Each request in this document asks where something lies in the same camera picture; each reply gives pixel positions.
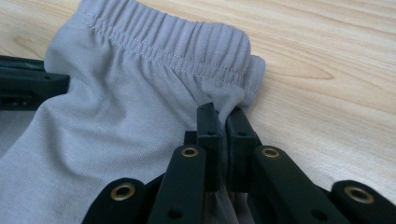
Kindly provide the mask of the grey pants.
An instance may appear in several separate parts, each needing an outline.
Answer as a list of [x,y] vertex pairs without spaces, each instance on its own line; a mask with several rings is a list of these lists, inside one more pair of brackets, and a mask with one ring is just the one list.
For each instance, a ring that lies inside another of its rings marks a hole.
[[136,0],[81,0],[44,64],[69,90],[0,112],[0,224],[81,224],[108,183],[161,175],[199,106],[249,109],[265,69],[244,32]]

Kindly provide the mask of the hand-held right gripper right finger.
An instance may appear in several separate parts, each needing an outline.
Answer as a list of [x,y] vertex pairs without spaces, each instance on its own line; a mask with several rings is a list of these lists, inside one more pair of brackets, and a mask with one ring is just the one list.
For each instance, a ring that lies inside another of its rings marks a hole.
[[228,167],[226,184],[232,192],[248,192],[251,178],[251,158],[259,145],[243,109],[236,107],[226,119]]

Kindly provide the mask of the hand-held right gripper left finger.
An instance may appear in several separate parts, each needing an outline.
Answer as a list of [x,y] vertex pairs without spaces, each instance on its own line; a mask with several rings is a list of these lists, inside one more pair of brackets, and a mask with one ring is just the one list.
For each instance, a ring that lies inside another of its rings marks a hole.
[[218,191],[221,133],[218,112],[213,103],[198,107],[197,130],[185,132],[184,144],[205,150],[205,191]]

